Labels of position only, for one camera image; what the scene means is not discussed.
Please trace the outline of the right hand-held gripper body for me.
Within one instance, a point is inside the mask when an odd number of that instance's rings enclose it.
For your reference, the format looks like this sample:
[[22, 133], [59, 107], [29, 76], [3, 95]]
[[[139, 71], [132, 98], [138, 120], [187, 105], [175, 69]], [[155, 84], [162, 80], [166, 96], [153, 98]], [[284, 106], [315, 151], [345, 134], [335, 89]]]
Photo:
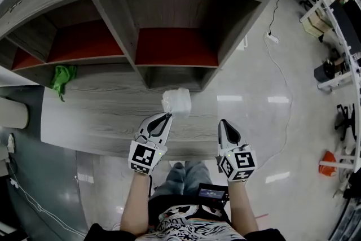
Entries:
[[229, 148], [218, 145], [217, 165], [229, 182], [246, 182], [257, 169], [256, 152], [249, 144]]

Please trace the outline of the green cloth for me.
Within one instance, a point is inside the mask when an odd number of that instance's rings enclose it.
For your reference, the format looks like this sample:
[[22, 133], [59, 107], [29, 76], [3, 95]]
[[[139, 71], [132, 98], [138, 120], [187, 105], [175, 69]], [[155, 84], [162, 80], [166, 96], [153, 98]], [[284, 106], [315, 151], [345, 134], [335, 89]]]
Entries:
[[53, 89], [59, 99], [64, 102], [65, 86], [69, 81], [76, 78], [77, 67], [75, 65], [57, 65], [50, 88]]

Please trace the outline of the white tissues pack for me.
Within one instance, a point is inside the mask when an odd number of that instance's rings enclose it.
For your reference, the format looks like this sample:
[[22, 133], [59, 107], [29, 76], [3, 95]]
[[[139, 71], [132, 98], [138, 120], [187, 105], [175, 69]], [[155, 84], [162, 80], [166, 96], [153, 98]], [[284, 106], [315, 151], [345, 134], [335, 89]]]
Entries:
[[186, 119], [190, 116], [192, 103], [188, 89], [180, 87], [165, 91], [161, 103], [164, 112], [172, 114], [175, 119]]

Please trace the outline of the person's left forearm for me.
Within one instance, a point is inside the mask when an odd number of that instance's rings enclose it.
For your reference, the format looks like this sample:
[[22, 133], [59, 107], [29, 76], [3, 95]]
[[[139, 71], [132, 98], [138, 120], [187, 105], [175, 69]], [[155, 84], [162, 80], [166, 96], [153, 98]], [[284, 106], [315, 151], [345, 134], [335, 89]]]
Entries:
[[122, 214], [120, 230], [135, 236], [144, 235], [148, 230], [148, 191], [150, 178], [135, 172]]

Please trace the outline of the black office chair base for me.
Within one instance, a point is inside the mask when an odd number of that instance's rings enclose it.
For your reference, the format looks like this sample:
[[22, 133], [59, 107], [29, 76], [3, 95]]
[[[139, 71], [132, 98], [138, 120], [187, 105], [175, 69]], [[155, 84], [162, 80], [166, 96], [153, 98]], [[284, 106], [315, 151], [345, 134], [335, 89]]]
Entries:
[[356, 131], [355, 131], [355, 104], [352, 104], [351, 106], [351, 116], [349, 116], [349, 107], [343, 106], [341, 104], [337, 105], [337, 110], [341, 111], [343, 120], [338, 124], [334, 126], [335, 130], [338, 130], [339, 128], [343, 128], [342, 137], [340, 138], [340, 141], [343, 142], [346, 137], [347, 129], [351, 128], [352, 136], [354, 138], [354, 141], [356, 141]]

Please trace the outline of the black screen device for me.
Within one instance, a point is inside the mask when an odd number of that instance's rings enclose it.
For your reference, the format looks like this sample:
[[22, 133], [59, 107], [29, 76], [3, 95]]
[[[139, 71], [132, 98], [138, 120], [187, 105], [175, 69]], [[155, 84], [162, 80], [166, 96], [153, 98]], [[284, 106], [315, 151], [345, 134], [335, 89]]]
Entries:
[[229, 201], [228, 187], [200, 183], [196, 196], [200, 199], [210, 199], [212, 202], [226, 204]]

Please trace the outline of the large black computer monitor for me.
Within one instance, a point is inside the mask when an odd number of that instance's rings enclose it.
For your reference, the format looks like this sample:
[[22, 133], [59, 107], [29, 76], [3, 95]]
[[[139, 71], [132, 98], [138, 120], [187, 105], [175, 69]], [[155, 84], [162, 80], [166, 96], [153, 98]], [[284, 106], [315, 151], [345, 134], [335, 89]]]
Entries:
[[344, 4], [335, 0], [331, 8], [347, 45], [351, 47], [350, 54], [361, 52], [361, 8], [356, 0]]

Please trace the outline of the person's right forearm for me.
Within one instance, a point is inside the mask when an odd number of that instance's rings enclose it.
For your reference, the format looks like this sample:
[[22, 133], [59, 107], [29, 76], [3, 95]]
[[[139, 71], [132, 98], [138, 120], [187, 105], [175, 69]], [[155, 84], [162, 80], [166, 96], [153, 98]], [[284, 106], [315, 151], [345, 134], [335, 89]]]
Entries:
[[232, 227], [242, 236], [258, 231], [257, 220], [250, 206], [244, 184], [228, 182]]

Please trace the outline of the white cylindrical bin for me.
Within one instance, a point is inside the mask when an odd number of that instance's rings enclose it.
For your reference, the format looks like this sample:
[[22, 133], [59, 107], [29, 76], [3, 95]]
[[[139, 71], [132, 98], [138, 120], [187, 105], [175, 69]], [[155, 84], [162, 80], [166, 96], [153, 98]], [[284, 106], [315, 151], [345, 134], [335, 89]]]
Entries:
[[29, 122], [29, 111], [25, 104], [0, 97], [0, 126], [25, 129]]

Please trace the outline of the grey wood-grain table top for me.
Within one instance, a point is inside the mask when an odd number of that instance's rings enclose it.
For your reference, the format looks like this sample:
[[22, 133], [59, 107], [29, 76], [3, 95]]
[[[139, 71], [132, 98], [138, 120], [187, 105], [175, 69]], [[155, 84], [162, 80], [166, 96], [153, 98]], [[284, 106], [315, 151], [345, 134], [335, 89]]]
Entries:
[[127, 157], [140, 123], [162, 112], [169, 89], [189, 89], [192, 108], [186, 119], [175, 119], [166, 143], [167, 160], [206, 160], [218, 153], [217, 96], [202, 89], [200, 68], [153, 67], [145, 87], [128, 64], [86, 65], [65, 87], [62, 98], [45, 89], [41, 140], [48, 144], [99, 155]]

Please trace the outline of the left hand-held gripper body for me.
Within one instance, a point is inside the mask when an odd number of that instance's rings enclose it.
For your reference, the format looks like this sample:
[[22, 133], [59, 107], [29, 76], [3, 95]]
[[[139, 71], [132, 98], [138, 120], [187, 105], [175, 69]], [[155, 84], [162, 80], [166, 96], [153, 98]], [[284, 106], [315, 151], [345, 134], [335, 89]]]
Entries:
[[150, 175], [167, 150], [166, 146], [156, 144], [140, 135], [136, 140], [131, 141], [129, 168], [135, 172]]

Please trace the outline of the stacked cardboard boxes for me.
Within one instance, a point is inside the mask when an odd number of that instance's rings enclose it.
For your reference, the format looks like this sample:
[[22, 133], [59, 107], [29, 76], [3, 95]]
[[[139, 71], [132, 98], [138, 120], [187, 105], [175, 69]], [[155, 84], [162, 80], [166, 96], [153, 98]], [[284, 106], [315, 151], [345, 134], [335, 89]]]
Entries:
[[332, 29], [332, 23], [324, 10], [317, 8], [307, 19], [301, 22], [305, 32], [314, 36], [321, 37]]

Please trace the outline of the person's grey trousers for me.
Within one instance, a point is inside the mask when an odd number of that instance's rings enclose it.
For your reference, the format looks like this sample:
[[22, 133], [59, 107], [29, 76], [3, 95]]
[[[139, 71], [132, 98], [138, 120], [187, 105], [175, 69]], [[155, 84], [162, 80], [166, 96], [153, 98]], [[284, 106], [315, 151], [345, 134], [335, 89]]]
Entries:
[[164, 195], [195, 197], [200, 184], [212, 185], [210, 173], [203, 161], [177, 162], [171, 168], [166, 181], [159, 186], [150, 200]]

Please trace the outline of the black waste bin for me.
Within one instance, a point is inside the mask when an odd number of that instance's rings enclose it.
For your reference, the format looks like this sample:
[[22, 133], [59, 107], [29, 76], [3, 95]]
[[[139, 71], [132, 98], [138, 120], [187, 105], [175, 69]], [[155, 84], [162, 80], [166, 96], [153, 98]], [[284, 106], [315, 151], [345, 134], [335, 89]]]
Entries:
[[319, 83], [324, 83], [334, 79], [336, 67], [332, 62], [324, 62], [314, 69], [314, 78]]

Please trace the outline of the person's patterned shirt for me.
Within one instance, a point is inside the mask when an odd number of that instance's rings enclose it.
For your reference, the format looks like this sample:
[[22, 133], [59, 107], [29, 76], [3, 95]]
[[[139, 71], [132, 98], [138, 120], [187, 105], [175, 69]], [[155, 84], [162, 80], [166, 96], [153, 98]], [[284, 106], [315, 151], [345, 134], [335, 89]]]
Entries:
[[224, 210], [177, 205], [157, 217], [158, 224], [135, 241], [243, 241]]

